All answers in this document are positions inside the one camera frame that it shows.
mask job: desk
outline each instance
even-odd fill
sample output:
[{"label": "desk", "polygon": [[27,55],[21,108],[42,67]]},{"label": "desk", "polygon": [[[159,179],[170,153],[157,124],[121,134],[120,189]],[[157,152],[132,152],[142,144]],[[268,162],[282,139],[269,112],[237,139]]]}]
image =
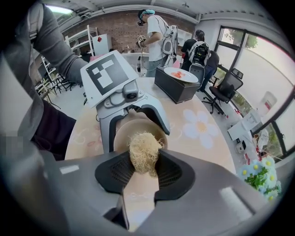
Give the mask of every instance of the desk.
[{"label": "desk", "polygon": [[[192,100],[175,104],[154,84],[154,78],[138,78],[138,87],[158,98],[170,121],[168,149],[211,161],[235,173],[234,163],[219,127],[202,102]],[[77,159],[103,154],[100,126],[96,109],[87,105],[77,120],[70,137],[65,159]],[[124,123],[117,123],[117,130]],[[153,196],[159,190],[158,179],[134,173],[124,189],[126,213],[130,231],[135,230],[154,208]]]}]

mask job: vr headset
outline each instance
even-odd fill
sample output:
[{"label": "vr headset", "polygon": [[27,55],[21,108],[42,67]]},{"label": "vr headset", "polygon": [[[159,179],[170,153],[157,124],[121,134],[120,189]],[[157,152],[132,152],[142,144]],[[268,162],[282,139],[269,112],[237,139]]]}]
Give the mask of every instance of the vr headset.
[{"label": "vr headset", "polygon": [[138,15],[138,18],[140,19],[140,21],[139,22],[137,22],[137,24],[139,25],[139,26],[143,26],[143,24],[145,24],[146,22],[144,22],[143,20],[142,20],[142,15],[143,14],[155,14],[155,11],[154,10],[149,10],[149,9],[145,9],[140,15]]}]

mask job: brick wall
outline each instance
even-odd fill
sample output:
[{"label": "brick wall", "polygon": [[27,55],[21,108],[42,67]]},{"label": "brick wall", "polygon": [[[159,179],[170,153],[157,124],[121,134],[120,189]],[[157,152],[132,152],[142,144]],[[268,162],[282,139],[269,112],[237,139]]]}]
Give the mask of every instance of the brick wall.
[{"label": "brick wall", "polygon": [[[122,48],[124,47],[125,52],[127,52],[128,45],[130,50],[134,49],[135,52],[140,52],[141,50],[136,46],[137,38],[140,35],[147,35],[148,29],[147,24],[144,24],[142,27],[137,25],[139,20],[137,12],[138,11],[114,12],[94,17],[69,29],[64,32],[63,35],[70,37],[86,29],[89,24],[91,28],[97,27],[99,35],[108,34],[112,37],[112,48],[114,50],[122,52]],[[191,22],[164,13],[159,13],[158,15],[162,16],[169,25],[176,25],[179,29],[190,33],[194,32],[195,25]],[[80,51],[89,51],[89,46],[80,48]]]}]

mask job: beige bowl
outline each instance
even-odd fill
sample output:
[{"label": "beige bowl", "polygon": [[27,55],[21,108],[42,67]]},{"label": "beige bowl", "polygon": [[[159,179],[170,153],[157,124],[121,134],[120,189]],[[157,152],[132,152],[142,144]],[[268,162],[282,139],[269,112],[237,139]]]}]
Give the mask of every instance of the beige bowl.
[{"label": "beige bowl", "polygon": [[164,144],[167,149],[168,142],[164,131],[154,122],[147,119],[134,119],[122,125],[117,131],[114,140],[114,151],[126,152],[129,150],[130,138],[137,133],[149,132]]}]

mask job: black box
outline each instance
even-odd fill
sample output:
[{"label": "black box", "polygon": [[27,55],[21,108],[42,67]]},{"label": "black box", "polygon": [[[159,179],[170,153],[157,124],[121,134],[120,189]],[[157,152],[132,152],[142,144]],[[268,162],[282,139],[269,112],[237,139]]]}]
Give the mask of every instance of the black box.
[{"label": "black box", "polygon": [[187,83],[175,79],[164,72],[164,67],[156,69],[155,84],[176,104],[191,100],[199,88],[198,83]]}]

